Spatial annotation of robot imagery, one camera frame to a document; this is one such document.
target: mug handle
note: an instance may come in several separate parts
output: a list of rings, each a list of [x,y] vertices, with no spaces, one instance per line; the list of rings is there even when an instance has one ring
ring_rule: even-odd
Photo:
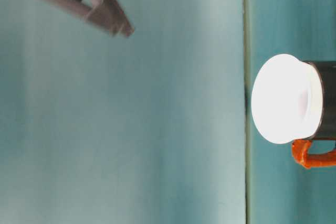
[[[292,155],[295,161],[306,169],[312,167],[328,167],[336,165],[336,148],[323,154],[309,154],[312,140],[297,139],[292,143]]]

